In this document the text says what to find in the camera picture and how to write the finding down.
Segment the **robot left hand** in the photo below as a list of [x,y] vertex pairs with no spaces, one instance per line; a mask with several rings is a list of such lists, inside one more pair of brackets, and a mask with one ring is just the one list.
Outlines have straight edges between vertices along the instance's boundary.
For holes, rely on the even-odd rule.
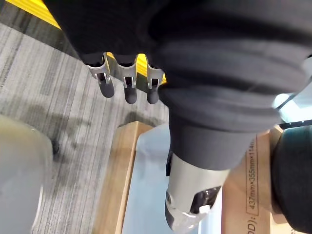
[[280,120],[283,93],[301,91],[312,52],[309,0],[47,0],[45,5],[86,65],[111,52],[134,83],[138,54],[166,76],[169,110],[165,217],[184,234],[258,133]]

